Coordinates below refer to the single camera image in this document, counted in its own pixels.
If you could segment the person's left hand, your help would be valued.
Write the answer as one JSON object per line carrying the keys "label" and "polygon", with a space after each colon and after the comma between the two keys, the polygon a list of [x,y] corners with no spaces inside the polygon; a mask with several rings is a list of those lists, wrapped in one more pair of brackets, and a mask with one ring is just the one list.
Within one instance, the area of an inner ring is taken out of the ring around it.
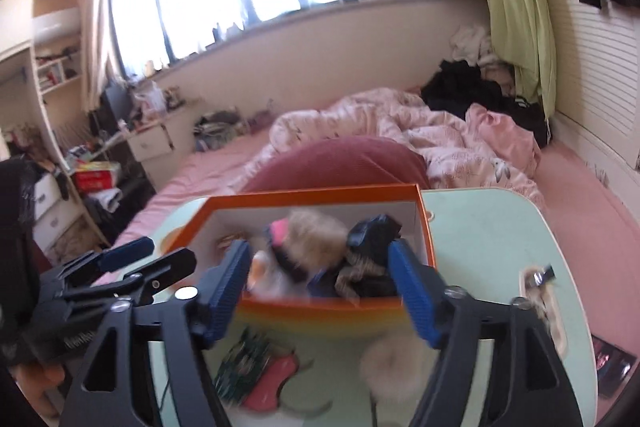
{"label": "person's left hand", "polygon": [[45,418],[58,416],[58,411],[47,397],[47,392],[57,388],[64,381],[63,366],[43,366],[38,362],[32,362],[14,366],[10,369],[10,373],[29,404],[40,416]]}

